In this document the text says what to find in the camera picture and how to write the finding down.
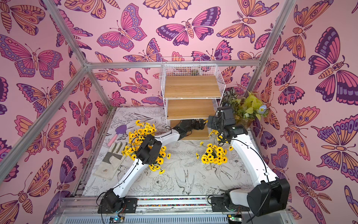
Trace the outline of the sunflower pot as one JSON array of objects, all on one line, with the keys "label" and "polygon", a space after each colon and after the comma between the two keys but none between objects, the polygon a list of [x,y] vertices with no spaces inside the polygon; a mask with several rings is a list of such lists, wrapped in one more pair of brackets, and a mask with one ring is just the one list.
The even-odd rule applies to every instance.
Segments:
[{"label": "sunflower pot", "polygon": [[167,153],[167,147],[163,146],[160,149],[159,154],[158,154],[154,164],[149,165],[149,169],[152,172],[158,171],[159,174],[164,174],[165,170],[163,168],[161,168],[161,166],[164,164],[165,159],[169,160],[170,158],[171,158],[171,154]]},{"label": "sunflower pot", "polygon": [[228,162],[228,152],[233,151],[234,147],[229,145],[227,148],[223,148],[222,146],[209,143],[207,145],[204,145],[204,141],[201,141],[199,143],[199,146],[204,148],[205,151],[203,151],[201,154],[196,153],[195,157],[197,160],[200,160],[202,164],[205,165],[223,165]]},{"label": "sunflower pot", "polygon": [[218,143],[226,143],[226,138],[218,130],[212,129],[209,134],[209,137],[213,137]]},{"label": "sunflower pot", "polygon": [[122,155],[134,161],[138,158],[137,152],[138,152],[138,147],[126,145],[125,148],[122,150]]},{"label": "sunflower pot", "polygon": [[140,120],[137,120],[135,125],[137,129],[129,132],[129,144],[133,147],[142,144],[146,136],[154,136],[156,134],[157,129],[154,123],[141,122]]}]

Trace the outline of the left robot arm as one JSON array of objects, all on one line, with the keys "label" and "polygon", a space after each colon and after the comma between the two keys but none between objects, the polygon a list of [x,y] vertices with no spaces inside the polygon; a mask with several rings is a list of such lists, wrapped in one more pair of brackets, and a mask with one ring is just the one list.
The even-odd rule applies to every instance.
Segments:
[{"label": "left robot arm", "polygon": [[124,155],[134,160],[128,172],[120,181],[106,192],[100,194],[96,201],[98,214],[114,214],[125,210],[125,198],[143,171],[149,168],[151,171],[158,171],[163,174],[161,168],[164,159],[169,159],[166,154],[168,144],[180,141],[192,134],[194,130],[203,130],[206,126],[206,119],[181,120],[174,127],[167,127],[168,132],[155,135],[154,125],[144,126],[129,135],[129,146],[124,149]]}]

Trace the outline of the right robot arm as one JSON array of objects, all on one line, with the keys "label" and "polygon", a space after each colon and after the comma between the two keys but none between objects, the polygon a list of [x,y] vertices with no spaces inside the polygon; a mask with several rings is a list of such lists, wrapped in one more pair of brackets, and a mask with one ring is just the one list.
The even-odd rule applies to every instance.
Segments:
[{"label": "right robot arm", "polygon": [[225,192],[227,204],[250,208],[255,217],[285,210],[290,184],[268,167],[255,149],[243,125],[236,124],[232,107],[219,107],[215,116],[209,116],[208,127],[218,131],[219,143],[228,142],[238,153],[253,183],[253,189],[231,189]]}]

